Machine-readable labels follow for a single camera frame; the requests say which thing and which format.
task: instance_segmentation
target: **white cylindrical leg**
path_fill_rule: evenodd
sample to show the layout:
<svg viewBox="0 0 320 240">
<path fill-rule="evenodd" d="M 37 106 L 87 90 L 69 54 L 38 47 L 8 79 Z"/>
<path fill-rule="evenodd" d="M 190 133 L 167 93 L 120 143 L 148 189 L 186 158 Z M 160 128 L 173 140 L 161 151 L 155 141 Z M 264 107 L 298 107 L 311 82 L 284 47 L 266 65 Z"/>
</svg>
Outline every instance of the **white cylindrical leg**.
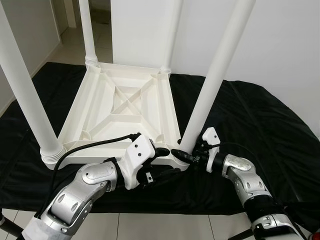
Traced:
<svg viewBox="0 0 320 240">
<path fill-rule="evenodd" d="M 98 58 L 95 51 L 94 34 L 92 32 L 89 0 L 79 0 L 82 31 L 85 48 L 85 65 L 98 66 Z"/>
<path fill-rule="evenodd" d="M 237 0 L 235 4 L 183 135 L 182 151 L 191 153 L 195 147 L 255 3 L 256 0 Z"/>
<path fill-rule="evenodd" d="M 65 148 L 56 138 L 0 2 L 0 65 L 40 145 L 42 160 L 53 169 Z"/>
<path fill-rule="evenodd" d="M 171 73 L 171 59 L 176 42 L 176 35 L 178 32 L 179 20 L 184 0 L 174 0 L 174 9 L 172 13 L 171 25 L 169 28 L 168 42 L 164 53 L 163 64 L 161 66 L 161 72 L 169 74 Z"/>
</svg>

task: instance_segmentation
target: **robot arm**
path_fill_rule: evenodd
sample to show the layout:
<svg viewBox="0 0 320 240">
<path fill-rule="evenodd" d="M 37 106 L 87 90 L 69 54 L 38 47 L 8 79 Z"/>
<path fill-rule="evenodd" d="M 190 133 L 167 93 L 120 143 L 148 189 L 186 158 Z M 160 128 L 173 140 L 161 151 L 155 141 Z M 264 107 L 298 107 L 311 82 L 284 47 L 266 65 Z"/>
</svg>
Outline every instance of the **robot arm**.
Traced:
<svg viewBox="0 0 320 240">
<path fill-rule="evenodd" d="M 192 155 L 176 149 L 171 153 L 186 163 L 203 166 L 207 172 L 218 172 L 232 181 L 257 239 L 302 240 L 283 208 L 257 175 L 254 164 L 242 157 L 220 153 L 219 144 L 218 135 L 211 127 L 198 139 Z"/>
<path fill-rule="evenodd" d="M 116 187 L 134 189 L 139 185 L 138 171 L 155 158 L 167 156 L 166 148 L 155 148 L 150 139 L 140 135 L 119 161 L 110 158 L 104 163 L 91 163 L 81 167 L 74 180 L 61 189 L 42 213 L 32 218 L 22 232 L 26 240 L 69 240 L 78 231 L 93 203 L 104 193 Z M 144 172 L 145 179 L 152 178 Z"/>
</svg>

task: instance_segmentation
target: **black fabric sheet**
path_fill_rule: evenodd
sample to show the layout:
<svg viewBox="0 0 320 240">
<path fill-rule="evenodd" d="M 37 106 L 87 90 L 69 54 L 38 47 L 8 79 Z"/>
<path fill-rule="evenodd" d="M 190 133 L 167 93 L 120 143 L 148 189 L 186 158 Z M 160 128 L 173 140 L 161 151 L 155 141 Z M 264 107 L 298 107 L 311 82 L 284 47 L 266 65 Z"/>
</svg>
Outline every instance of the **black fabric sheet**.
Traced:
<svg viewBox="0 0 320 240">
<path fill-rule="evenodd" d="M 68 115 L 86 72 L 84 66 L 47 63 L 33 78 L 56 133 Z M 170 86 L 183 135 L 202 84 L 202 76 L 172 74 Z M 320 221 L 320 142 L 309 127 L 263 87 L 223 81 L 203 129 L 215 127 L 221 142 L 236 146 L 220 151 L 251 160 L 290 216 L 314 232 Z M 47 194 L 52 171 L 16 101 L 0 118 L 0 208 L 37 211 Z M 81 165 L 58 172 L 57 191 L 72 181 Z M 95 213 L 222 214 L 243 212 L 232 183 L 202 169 L 188 170 L 151 188 L 119 189 L 98 199 Z"/>
</svg>

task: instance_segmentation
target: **black cloth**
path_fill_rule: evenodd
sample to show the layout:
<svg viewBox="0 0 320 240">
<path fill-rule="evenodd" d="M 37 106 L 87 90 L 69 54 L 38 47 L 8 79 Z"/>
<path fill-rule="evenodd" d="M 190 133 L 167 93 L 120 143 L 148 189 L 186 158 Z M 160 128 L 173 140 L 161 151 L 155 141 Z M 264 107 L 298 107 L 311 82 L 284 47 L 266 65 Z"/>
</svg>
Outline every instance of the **black cloth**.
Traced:
<svg viewBox="0 0 320 240">
<path fill-rule="evenodd" d="M 86 72 L 84 66 L 49 62 L 33 78 L 52 127 L 59 134 Z M 202 84 L 202 76 L 171 74 L 170 86 L 183 135 Z M 263 87 L 223 81 L 203 129 L 215 127 L 221 152 L 251 160 L 269 190 L 294 221 L 314 232 L 320 219 L 320 142 L 309 127 Z M 17 103 L 0 118 L 0 208 L 38 211 L 52 171 Z M 57 191 L 81 165 L 58 172 Z M 216 173 L 189 167 L 167 182 L 130 191 L 119 189 L 98 199 L 94 213 L 175 213 L 232 215 L 243 212 L 233 184 Z"/>
</svg>

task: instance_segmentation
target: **tiled floor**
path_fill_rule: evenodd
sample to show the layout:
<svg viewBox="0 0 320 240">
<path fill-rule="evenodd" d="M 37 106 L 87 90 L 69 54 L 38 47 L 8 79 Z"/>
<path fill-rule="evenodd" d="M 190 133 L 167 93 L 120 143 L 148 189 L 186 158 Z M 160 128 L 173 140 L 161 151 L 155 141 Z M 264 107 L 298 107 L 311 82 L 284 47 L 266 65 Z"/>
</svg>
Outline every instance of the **tiled floor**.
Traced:
<svg viewBox="0 0 320 240">
<path fill-rule="evenodd" d="M 112 35 L 109 24 L 93 21 L 95 51 L 99 62 L 112 63 Z M 61 36 L 63 46 L 50 61 L 84 65 L 85 46 L 82 30 L 68 28 Z M 34 212 L 3 210 L 3 214 L 25 227 Z M 250 227 L 244 213 L 223 215 L 179 214 L 89 214 L 73 240 L 227 240 Z M 0 230 L 0 240 L 14 240 Z"/>
</svg>

